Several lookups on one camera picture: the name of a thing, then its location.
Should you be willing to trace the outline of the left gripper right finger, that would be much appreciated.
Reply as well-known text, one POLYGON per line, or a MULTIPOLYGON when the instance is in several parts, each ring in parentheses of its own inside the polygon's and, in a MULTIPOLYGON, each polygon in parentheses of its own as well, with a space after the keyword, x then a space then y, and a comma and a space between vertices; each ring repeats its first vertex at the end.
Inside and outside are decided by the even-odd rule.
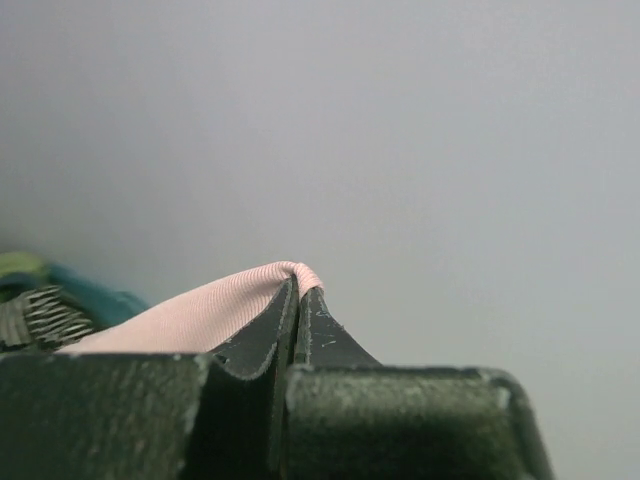
POLYGON ((302 298, 287 372, 290 479, 550 479, 520 382, 489 367, 383 365, 302 298))

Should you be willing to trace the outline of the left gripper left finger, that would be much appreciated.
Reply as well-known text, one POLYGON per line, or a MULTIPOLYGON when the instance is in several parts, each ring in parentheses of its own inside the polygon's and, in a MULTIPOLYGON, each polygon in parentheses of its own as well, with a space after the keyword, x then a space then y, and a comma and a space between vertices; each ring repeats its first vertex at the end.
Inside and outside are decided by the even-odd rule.
POLYGON ((1 359, 5 479, 270 479, 298 285, 207 353, 1 359))

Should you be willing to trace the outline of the pink tank top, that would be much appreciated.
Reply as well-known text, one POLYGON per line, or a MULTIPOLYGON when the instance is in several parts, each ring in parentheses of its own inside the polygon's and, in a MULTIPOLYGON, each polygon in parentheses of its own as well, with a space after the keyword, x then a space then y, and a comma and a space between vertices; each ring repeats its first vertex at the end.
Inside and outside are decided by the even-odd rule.
POLYGON ((289 279, 298 298, 324 285, 303 263, 279 261, 238 272, 170 298, 58 350, 85 353, 201 353, 218 347, 261 314, 289 279))

